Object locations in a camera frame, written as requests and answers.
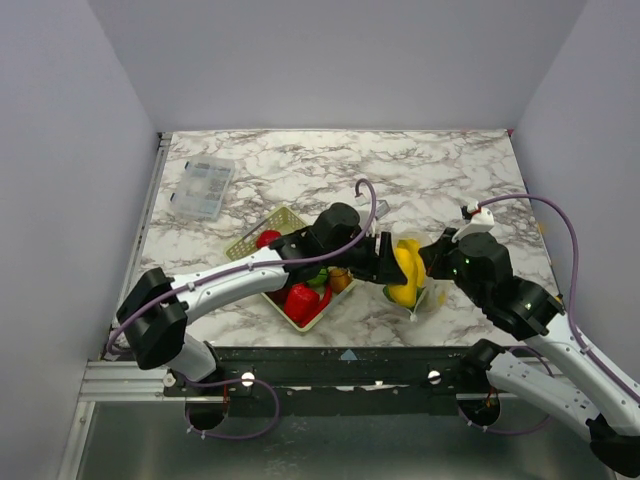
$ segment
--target clear plastic container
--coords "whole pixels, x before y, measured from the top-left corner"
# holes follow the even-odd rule
[[[421,232],[402,232],[400,234],[393,235],[394,246],[398,244],[400,240],[414,239],[420,243],[420,246],[430,245],[432,242],[429,235]],[[418,299],[416,305],[413,308],[405,308],[397,303],[390,301],[383,293],[383,289],[380,289],[379,298],[388,306],[388,310],[395,316],[410,320],[412,322],[423,321],[428,319],[433,313],[438,311],[442,307],[449,297],[449,288],[451,287],[450,281],[447,280],[434,280],[426,277],[422,285],[422,291],[418,293]]]
[[[203,155],[189,159],[171,206],[176,213],[216,220],[235,173],[235,162]]]

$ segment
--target red fruit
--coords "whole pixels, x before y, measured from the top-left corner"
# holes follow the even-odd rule
[[[282,235],[277,230],[265,230],[260,234],[258,240],[256,240],[256,247],[262,248],[268,246],[276,238],[280,238]]]
[[[298,326],[300,328],[304,328],[309,325],[309,322],[316,318],[320,314],[320,312],[322,312],[322,310],[324,310],[325,307],[329,305],[329,302],[331,301],[331,293],[331,285],[326,285],[324,287],[324,296],[322,297],[322,300],[320,300],[320,303],[316,305],[316,308],[314,308],[307,314],[307,318],[298,323]]]
[[[320,301],[320,295],[302,284],[291,287],[287,301],[284,303],[284,313],[295,323],[304,321]]]
[[[283,304],[287,301],[287,297],[289,296],[289,292],[291,289],[289,287],[281,288],[280,290],[276,290],[275,292],[269,292],[269,298],[276,303]]]

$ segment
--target metal floor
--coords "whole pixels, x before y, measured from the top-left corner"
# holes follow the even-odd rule
[[[535,424],[542,414],[503,400],[502,428]],[[233,418],[227,433],[262,419]],[[601,480],[613,473],[586,442],[558,422],[525,437],[469,428],[457,417],[427,415],[287,417],[245,442],[186,434],[180,403],[98,404],[84,451],[85,480]]]

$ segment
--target cable connector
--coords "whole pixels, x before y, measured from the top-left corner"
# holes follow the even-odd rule
[[[465,220],[471,220],[471,217],[480,211],[480,207],[478,207],[478,202],[474,201],[469,205],[461,207],[460,210],[462,210],[462,218]]]
[[[495,225],[491,210],[485,207],[478,207],[478,202],[470,203],[466,207],[462,207],[462,216],[465,218],[468,217],[469,223],[455,233],[451,239],[453,243],[472,233],[488,232]]]

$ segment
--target toy vegetable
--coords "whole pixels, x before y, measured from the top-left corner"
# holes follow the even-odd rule
[[[396,248],[393,253],[400,269],[407,277],[407,283],[406,285],[389,285],[389,296],[398,305],[413,308],[418,295],[418,265],[413,254],[406,248]]]
[[[260,234],[258,240],[256,240],[256,247],[262,248],[269,245],[276,238],[280,238],[282,235],[277,230],[265,230]]]
[[[344,268],[334,268],[329,270],[329,285],[334,293],[340,293],[352,282],[349,271]]]
[[[329,278],[329,271],[322,267],[320,273],[316,278],[312,278],[311,280],[307,280],[307,285],[310,287],[320,287],[327,282],[327,278]]]
[[[302,284],[291,287],[287,301],[284,303],[284,313],[299,324],[318,305],[320,295]]]
[[[322,312],[322,310],[324,310],[325,307],[329,305],[330,301],[331,301],[331,285],[325,285],[324,296],[322,297],[322,300],[320,300],[320,303],[318,303],[316,308],[311,310],[311,312],[309,312],[309,314],[307,315],[307,318],[305,318],[302,322],[300,322],[298,326],[306,327],[307,325],[309,325],[309,322],[314,318],[316,318],[320,314],[320,312]]]

